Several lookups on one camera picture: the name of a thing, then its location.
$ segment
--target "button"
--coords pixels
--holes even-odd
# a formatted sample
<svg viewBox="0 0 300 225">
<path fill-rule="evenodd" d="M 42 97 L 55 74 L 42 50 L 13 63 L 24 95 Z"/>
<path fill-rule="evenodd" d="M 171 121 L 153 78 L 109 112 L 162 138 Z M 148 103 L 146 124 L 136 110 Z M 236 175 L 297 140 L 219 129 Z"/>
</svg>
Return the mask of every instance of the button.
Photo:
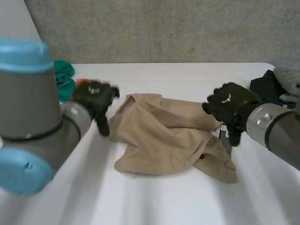
<svg viewBox="0 0 300 225">
<path fill-rule="evenodd" d="M 271 120 L 271 115 L 268 112 L 263 112 L 262 113 L 262 119 L 266 122 L 269 122 Z"/>
</svg>

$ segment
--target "orange object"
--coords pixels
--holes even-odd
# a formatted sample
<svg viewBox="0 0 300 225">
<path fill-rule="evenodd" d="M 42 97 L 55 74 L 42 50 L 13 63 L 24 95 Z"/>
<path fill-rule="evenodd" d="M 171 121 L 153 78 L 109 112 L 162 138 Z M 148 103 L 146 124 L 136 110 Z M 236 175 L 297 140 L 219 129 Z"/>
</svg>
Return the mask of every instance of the orange object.
<svg viewBox="0 0 300 225">
<path fill-rule="evenodd" d="M 93 80 L 91 79 L 85 79 L 85 78 L 78 78 L 76 80 L 76 87 L 78 87 L 79 84 L 81 84 L 82 82 L 92 82 Z"/>
</svg>

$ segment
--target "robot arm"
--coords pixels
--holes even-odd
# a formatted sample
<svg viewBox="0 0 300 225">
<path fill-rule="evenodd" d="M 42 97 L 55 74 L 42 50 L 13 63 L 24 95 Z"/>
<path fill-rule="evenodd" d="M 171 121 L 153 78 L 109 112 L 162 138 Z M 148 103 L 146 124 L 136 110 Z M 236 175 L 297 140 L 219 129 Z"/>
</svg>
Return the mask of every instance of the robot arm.
<svg viewBox="0 0 300 225">
<path fill-rule="evenodd" d="M 229 94 L 230 101 L 223 101 Z M 294 111 L 263 104 L 251 91 L 229 83 L 215 89 L 203 109 L 227 123 L 229 140 L 234 140 L 234 145 L 235 138 L 246 131 L 253 140 L 300 170 L 300 99 Z"/>
<path fill-rule="evenodd" d="M 82 83 L 60 105 L 49 46 L 0 39 L 0 186 L 25 195 L 42 190 L 93 119 L 109 134 L 105 113 L 118 96 L 107 83 Z"/>
</svg>

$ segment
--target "glove logo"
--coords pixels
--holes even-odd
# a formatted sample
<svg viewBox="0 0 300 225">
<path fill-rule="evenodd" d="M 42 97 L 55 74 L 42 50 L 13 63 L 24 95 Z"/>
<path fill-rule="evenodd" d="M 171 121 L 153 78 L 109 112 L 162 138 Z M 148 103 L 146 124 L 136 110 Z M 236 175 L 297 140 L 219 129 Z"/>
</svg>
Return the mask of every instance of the glove logo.
<svg viewBox="0 0 300 225">
<path fill-rule="evenodd" d="M 99 92 L 100 92 L 99 88 L 93 89 L 93 88 L 89 87 L 89 93 L 91 93 L 91 94 L 98 94 Z"/>
<path fill-rule="evenodd" d="M 221 101 L 222 103 L 231 102 L 231 94 L 229 94 L 228 98 L 224 101 Z"/>
</svg>

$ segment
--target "blue cap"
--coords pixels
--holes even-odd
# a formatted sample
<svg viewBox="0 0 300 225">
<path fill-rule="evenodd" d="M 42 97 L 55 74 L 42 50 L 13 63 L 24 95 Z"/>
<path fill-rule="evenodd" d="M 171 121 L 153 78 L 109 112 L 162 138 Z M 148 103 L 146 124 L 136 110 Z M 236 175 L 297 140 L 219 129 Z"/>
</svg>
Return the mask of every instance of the blue cap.
<svg viewBox="0 0 300 225">
<path fill-rule="evenodd" d="M 0 71 L 36 74 L 53 68 L 49 45 L 39 40 L 0 38 Z"/>
<path fill-rule="evenodd" d="M 32 195 L 41 191 L 55 173 L 41 157 L 21 148 L 0 149 L 0 186 L 15 194 Z"/>
</svg>

